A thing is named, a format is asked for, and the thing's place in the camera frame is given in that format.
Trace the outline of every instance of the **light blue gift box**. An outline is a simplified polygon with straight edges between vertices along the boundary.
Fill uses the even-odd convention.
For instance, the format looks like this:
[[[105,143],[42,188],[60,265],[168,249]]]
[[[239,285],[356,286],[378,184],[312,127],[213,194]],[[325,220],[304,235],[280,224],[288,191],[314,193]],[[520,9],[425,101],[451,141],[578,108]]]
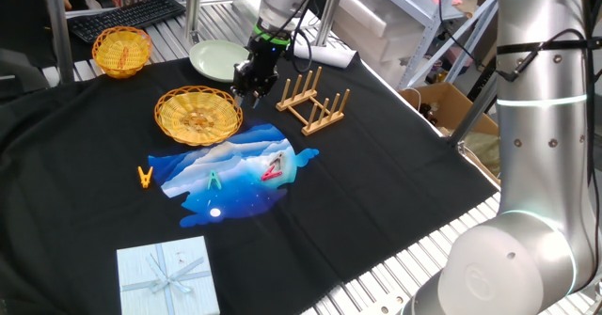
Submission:
[[[117,251],[121,314],[218,315],[201,237]]]

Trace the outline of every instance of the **wooden plate holder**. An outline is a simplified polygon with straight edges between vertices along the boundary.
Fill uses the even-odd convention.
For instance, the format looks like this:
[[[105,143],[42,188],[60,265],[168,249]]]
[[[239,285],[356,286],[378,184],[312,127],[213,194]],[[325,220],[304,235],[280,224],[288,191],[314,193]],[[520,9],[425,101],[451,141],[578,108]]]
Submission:
[[[322,74],[322,67],[319,67],[318,71],[316,73],[316,77],[313,80],[313,85],[311,86],[311,89],[308,90],[309,82],[311,81],[311,76],[313,75],[313,71],[309,71],[308,78],[306,79],[305,84],[303,85],[303,90],[301,91],[301,93],[297,94],[297,92],[299,91],[299,87],[301,86],[301,82],[303,80],[303,75],[299,74],[299,76],[297,77],[296,83],[294,83],[293,95],[289,99],[287,99],[286,96],[289,92],[289,87],[291,86],[291,79],[287,79],[286,85],[284,86],[284,92],[282,93],[282,100],[276,104],[276,109],[278,111],[282,112],[282,111],[288,110],[289,112],[293,113],[293,115],[296,116],[305,125],[305,127],[303,127],[301,129],[301,132],[305,136],[315,133],[315,132],[323,129],[324,127],[327,127],[327,126],[339,121],[340,119],[342,119],[344,117],[342,110],[345,108],[345,105],[347,104],[347,97],[349,96],[349,89],[347,89],[345,91],[345,95],[342,97],[342,102],[341,102],[341,106],[339,107],[339,110],[335,111],[337,103],[339,102],[339,98],[341,97],[340,94],[337,94],[337,96],[335,96],[335,100],[333,101],[332,106],[330,107],[330,110],[328,110],[328,103],[329,103],[328,98],[325,99],[324,104],[319,103],[315,99],[315,97],[318,95],[318,90],[316,88],[318,86],[318,81],[320,81],[321,74]],[[300,104],[301,102],[305,102],[307,100],[311,100],[313,102],[313,109],[311,109],[311,115],[309,116],[309,121],[305,120],[299,114],[299,112],[294,110],[294,107],[296,105]],[[313,119],[315,118],[318,107],[320,107],[320,109],[321,109],[320,117],[318,118],[317,121],[314,122]]]

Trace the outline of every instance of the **black keyboard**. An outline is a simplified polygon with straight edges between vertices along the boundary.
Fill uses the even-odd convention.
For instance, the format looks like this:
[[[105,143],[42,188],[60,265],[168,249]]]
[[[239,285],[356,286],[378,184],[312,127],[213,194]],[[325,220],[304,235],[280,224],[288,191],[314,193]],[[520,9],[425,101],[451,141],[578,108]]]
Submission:
[[[115,26],[142,28],[184,12],[186,8],[176,0],[143,0],[101,14],[68,19],[67,26],[79,39],[93,43],[107,28]]]

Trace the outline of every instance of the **led light ring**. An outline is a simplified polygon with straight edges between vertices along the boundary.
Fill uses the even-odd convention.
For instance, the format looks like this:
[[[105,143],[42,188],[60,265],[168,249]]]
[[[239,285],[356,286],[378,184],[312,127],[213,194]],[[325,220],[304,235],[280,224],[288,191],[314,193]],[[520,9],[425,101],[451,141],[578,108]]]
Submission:
[[[509,107],[551,107],[554,105],[585,102],[586,99],[587,99],[587,95],[583,94],[583,95],[579,95],[576,97],[560,98],[560,99],[547,99],[547,100],[513,101],[513,100],[498,99],[498,104],[502,105],[502,106],[509,106]]]

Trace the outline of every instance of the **green clothespin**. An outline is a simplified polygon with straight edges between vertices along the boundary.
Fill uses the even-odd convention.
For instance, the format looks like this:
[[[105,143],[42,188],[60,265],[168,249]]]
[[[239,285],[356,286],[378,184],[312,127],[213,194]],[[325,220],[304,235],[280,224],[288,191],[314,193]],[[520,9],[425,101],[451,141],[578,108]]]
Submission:
[[[217,189],[222,189],[222,183],[219,181],[219,178],[217,178],[217,173],[214,170],[212,170],[211,174],[209,174],[209,184],[207,184],[207,189],[211,189],[211,183],[213,181],[215,181]]]

